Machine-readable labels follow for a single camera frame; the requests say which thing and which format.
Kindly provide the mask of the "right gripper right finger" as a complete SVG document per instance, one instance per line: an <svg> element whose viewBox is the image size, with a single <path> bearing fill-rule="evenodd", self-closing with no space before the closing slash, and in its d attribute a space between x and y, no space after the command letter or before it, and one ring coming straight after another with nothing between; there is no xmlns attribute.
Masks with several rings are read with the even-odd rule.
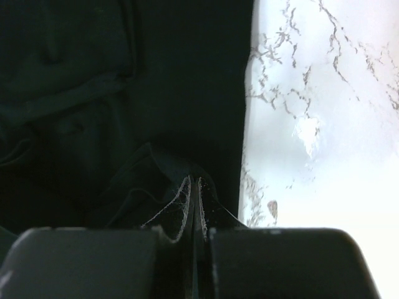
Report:
<svg viewBox="0 0 399 299"><path fill-rule="evenodd" d="M195 184L196 298L378 298L359 246L328 228L251 229Z"/></svg>

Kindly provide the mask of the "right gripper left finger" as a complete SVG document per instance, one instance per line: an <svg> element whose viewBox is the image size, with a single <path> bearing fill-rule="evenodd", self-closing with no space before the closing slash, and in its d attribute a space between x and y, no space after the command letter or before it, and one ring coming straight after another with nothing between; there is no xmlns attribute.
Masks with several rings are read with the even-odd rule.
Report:
<svg viewBox="0 0 399 299"><path fill-rule="evenodd" d="M193 180L137 229L25 231L1 266L2 298L193 298Z"/></svg>

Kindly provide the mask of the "black t shirt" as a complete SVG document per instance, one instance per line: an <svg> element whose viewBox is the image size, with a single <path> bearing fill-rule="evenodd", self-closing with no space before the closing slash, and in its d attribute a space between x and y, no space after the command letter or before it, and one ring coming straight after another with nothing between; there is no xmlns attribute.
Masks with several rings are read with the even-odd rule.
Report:
<svg viewBox="0 0 399 299"><path fill-rule="evenodd" d="M252 1L2 1L1 227L126 227L206 176L239 205Z"/></svg>

